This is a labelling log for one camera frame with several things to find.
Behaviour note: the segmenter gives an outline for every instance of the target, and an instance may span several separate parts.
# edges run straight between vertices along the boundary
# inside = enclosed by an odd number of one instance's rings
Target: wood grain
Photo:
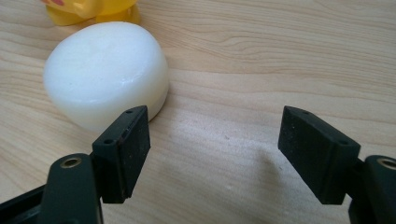
[[[133,198],[106,223],[348,223],[350,199],[322,206],[276,147],[284,105],[319,115],[396,158],[392,0],[141,0],[170,90]],[[39,1],[0,0],[0,203],[46,182],[98,133],[71,123],[43,84],[56,27]]]

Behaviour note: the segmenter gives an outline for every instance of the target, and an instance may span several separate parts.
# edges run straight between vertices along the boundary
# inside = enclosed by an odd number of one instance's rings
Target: yellow rubber duck
[[[128,21],[138,24],[137,0],[41,0],[57,25],[72,25],[95,18],[97,22]]]

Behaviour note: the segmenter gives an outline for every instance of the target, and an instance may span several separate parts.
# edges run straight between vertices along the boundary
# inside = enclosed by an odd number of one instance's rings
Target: yellow object
[[[97,22],[128,21],[138,24],[137,0],[41,0],[57,25],[72,25],[95,18]]]

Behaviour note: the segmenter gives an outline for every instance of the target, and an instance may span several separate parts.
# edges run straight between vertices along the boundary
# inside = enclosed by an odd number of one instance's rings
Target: white object
[[[147,105],[152,119],[168,92],[167,70],[148,31],[128,22],[106,22],[70,35],[55,48],[44,68],[44,85],[67,117],[102,132],[138,105]]]

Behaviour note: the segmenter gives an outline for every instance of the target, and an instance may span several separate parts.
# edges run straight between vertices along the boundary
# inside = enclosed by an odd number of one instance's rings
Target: screw hole
[[[340,140],[339,143],[344,146],[349,145],[349,143],[345,140]]]
[[[70,158],[61,163],[62,168],[72,168],[78,166],[81,163],[81,159],[78,157]]]
[[[112,144],[114,142],[114,140],[113,139],[106,139],[105,140],[105,144]]]
[[[390,170],[396,170],[396,161],[392,161],[385,158],[379,158],[377,161],[379,164],[387,167]]]

